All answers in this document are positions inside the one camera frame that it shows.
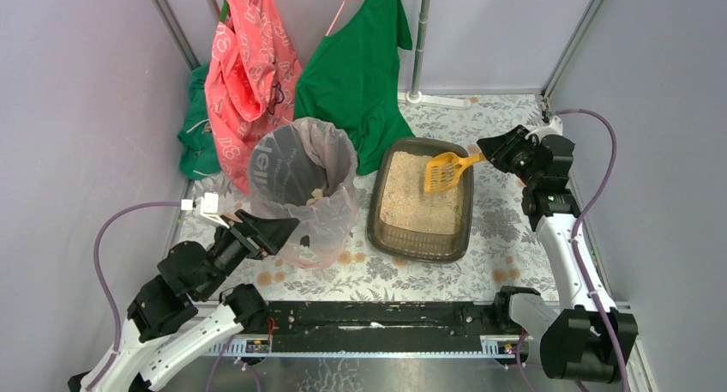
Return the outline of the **beige litter clump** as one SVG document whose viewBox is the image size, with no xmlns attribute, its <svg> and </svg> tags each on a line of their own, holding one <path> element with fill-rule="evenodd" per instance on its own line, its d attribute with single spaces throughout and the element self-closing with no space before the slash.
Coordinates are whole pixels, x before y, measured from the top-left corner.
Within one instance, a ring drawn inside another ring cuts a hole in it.
<svg viewBox="0 0 727 392">
<path fill-rule="evenodd" d="M 325 195 L 323 193 L 323 190 L 320 189 L 320 188 L 316 188 L 316 189 L 314 189 L 314 190 L 311 191 L 310 198 L 307 200 L 306 204 L 307 205 L 312 205 L 315 202 L 320 201 L 324 197 L 325 197 Z"/>
</svg>

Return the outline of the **yellow litter scoop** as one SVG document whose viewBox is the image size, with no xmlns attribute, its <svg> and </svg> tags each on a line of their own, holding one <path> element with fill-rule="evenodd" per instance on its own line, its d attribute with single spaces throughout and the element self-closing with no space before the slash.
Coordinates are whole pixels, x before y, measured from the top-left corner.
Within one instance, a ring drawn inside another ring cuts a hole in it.
<svg viewBox="0 0 727 392">
<path fill-rule="evenodd" d="M 482 153 L 461 157 L 454 152 L 446 152 L 431 158 L 424 167 L 424 192 L 442 193 L 451 190 L 459 183 L 467 168 L 484 160 Z"/>
</svg>

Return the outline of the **trash bin with plastic liner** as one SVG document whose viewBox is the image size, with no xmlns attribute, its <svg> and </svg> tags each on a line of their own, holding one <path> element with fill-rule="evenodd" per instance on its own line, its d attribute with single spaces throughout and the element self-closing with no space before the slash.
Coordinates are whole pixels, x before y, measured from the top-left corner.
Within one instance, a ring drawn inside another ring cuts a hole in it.
<svg viewBox="0 0 727 392">
<path fill-rule="evenodd" d="M 359 221 L 356 171 L 351 141 L 331 123 L 300 118 L 262 137 L 249 158 L 250 211 L 300 220 L 279 257 L 298 268 L 326 268 L 338 259 Z M 325 197 L 307 205 L 316 188 Z"/>
</svg>

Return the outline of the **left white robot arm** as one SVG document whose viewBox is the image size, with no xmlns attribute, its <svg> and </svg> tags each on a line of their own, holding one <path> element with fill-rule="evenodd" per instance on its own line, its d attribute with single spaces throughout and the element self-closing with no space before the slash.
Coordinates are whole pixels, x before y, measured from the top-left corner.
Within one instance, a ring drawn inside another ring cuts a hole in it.
<svg viewBox="0 0 727 392">
<path fill-rule="evenodd" d="M 264 219 L 244 210 L 222 216 L 213 242 L 174 245 L 158 263 L 158 274 L 114 316 L 115 339 L 91 370 L 68 380 L 71 391 L 159 391 L 211 347 L 239 333 L 270 329 L 272 318 L 252 284 L 235 286 L 192 329 L 182 326 L 198 313 L 245 259 L 276 255 L 297 229 L 296 218 Z"/>
</svg>

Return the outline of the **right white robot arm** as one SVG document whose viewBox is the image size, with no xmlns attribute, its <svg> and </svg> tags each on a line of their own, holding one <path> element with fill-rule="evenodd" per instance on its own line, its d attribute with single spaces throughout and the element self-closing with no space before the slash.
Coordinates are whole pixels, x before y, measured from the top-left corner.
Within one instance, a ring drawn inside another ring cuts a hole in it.
<svg viewBox="0 0 727 392">
<path fill-rule="evenodd" d="M 568 188 L 574 143 L 519 125 L 477 145 L 495 169 L 524 183 L 523 212 L 546 252 L 560 301 L 554 312 L 534 289 L 504 288 L 499 295 L 508 318 L 538 344 L 548 378 L 625 383 L 638 324 L 617 309 L 589 255 L 584 210 Z"/>
</svg>

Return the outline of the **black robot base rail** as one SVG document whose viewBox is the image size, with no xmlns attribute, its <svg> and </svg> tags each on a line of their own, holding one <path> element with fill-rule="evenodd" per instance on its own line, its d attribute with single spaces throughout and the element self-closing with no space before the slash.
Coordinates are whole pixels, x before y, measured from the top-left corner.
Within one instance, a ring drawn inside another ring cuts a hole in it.
<svg viewBox="0 0 727 392">
<path fill-rule="evenodd" d="M 515 342 L 504 307 L 473 302 L 271 301 L 244 329 L 275 353 L 475 353 L 482 340 Z"/>
</svg>

